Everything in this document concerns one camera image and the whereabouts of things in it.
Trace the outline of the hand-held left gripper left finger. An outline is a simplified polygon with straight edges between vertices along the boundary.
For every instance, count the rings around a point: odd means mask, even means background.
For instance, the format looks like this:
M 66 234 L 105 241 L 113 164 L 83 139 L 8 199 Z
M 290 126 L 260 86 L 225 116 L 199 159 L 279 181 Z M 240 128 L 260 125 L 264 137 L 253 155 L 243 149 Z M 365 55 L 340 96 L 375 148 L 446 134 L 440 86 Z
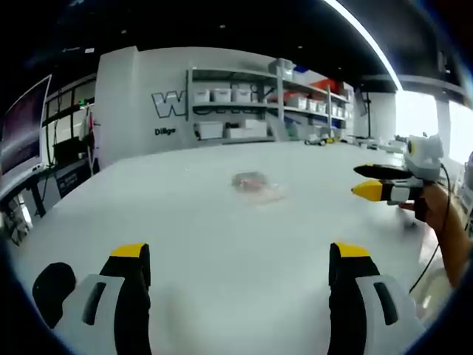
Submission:
M 46 325 L 71 354 L 150 354 L 150 251 L 116 248 L 97 274 L 81 282 L 66 263 L 49 264 L 32 295 Z

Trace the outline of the person's right hand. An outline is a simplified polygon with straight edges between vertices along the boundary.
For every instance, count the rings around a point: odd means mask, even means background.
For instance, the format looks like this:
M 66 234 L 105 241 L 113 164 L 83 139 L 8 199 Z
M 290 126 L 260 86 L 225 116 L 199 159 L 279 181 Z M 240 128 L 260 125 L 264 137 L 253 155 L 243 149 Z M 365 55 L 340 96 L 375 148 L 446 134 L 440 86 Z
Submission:
M 398 206 L 407 211 L 413 211 L 415 218 L 425 222 L 436 234 L 443 230 L 452 213 L 448 194 L 437 184 L 423 187 L 423 193 L 413 203 L 399 203 Z

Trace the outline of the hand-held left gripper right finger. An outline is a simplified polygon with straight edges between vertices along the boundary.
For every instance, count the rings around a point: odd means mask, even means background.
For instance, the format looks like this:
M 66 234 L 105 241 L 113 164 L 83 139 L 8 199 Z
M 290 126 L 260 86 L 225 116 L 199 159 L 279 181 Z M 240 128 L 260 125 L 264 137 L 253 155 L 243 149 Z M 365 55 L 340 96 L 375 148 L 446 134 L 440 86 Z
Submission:
M 329 354 L 405 354 L 425 331 L 414 300 L 369 252 L 330 245 Z

